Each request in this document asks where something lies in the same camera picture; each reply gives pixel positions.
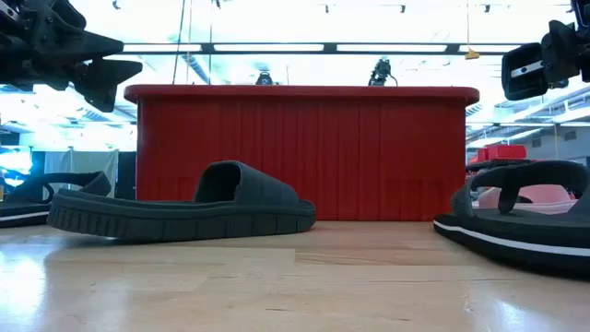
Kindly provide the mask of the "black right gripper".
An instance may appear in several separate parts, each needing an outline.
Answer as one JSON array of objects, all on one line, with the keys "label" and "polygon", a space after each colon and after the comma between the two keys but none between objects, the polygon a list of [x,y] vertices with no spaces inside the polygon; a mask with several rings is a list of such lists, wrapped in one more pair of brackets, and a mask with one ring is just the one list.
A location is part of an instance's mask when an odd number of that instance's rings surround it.
[{"label": "black right gripper", "polygon": [[507,100],[544,95],[548,83],[578,76],[579,69],[582,81],[589,82],[589,0],[572,0],[571,10],[576,31],[572,23],[551,20],[541,44],[528,43],[503,55],[501,85]]}]

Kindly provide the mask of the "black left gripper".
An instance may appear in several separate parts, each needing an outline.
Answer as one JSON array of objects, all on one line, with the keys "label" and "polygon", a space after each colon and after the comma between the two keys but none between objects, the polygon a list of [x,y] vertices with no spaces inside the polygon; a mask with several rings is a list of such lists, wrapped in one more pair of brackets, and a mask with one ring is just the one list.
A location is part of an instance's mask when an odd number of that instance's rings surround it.
[{"label": "black left gripper", "polygon": [[[68,0],[1,1],[1,84],[33,90],[42,84],[36,57],[82,62],[119,53],[121,41],[84,30],[85,17]],[[95,59],[77,67],[76,91],[101,112],[114,109],[117,87],[139,74],[135,61]]]}]

